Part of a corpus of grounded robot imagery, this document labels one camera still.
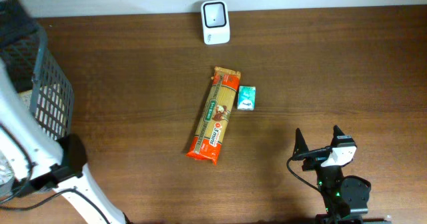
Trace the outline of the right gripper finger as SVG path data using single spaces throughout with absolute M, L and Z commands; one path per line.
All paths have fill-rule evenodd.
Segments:
M 293 161 L 301 161 L 305 158 L 309 152 L 308 146 L 306 145 L 304 136 L 299 128 L 296 129 L 295 145 L 292 155 Z
M 341 143 L 345 143 L 345 142 L 346 142 L 346 135 L 337 125 L 335 125 L 333 127 L 333 139 L 331 142 L 331 146 L 337 147 Z

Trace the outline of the small teal tissue pack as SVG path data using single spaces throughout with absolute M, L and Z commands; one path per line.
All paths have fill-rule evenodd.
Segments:
M 253 111 L 256 102 L 256 88 L 251 86 L 239 86 L 238 104 L 239 110 Z

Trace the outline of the orange spaghetti package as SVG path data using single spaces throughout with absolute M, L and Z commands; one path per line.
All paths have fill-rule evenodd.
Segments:
M 224 135 L 230 121 L 241 73 L 223 67 L 215 67 L 209 95 L 200 117 L 193 141 L 186 153 L 196 160 L 218 162 Z

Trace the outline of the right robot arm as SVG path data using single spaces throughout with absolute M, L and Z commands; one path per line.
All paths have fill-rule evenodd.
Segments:
M 296 129 L 292 156 L 287 160 L 288 171 L 302 183 L 317 191 L 324 201 L 324 214 L 317 214 L 315 223 L 387 223 L 385 219 L 364 219 L 368 213 L 371 182 L 355 176 L 343 175 L 342 168 L 354 159 L 357 145 L 352 136 L 335 125 L 331 143 L 323 148 L 310 150 L 300 129 Z M 316 172 L 312 185 L 290 167 L 292 161 L 301 161 L 303 171 Z

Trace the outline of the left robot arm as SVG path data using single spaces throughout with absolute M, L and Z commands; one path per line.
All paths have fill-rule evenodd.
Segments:
M 85 147 L 69 132 L 74 93 L 58 64 L 37 64 L 26 107 L 1 64 L 1 152 L 18 187 L 11 197 L 43 189 L 62 195 L 87 223 L 129 223 L 89 171 Z

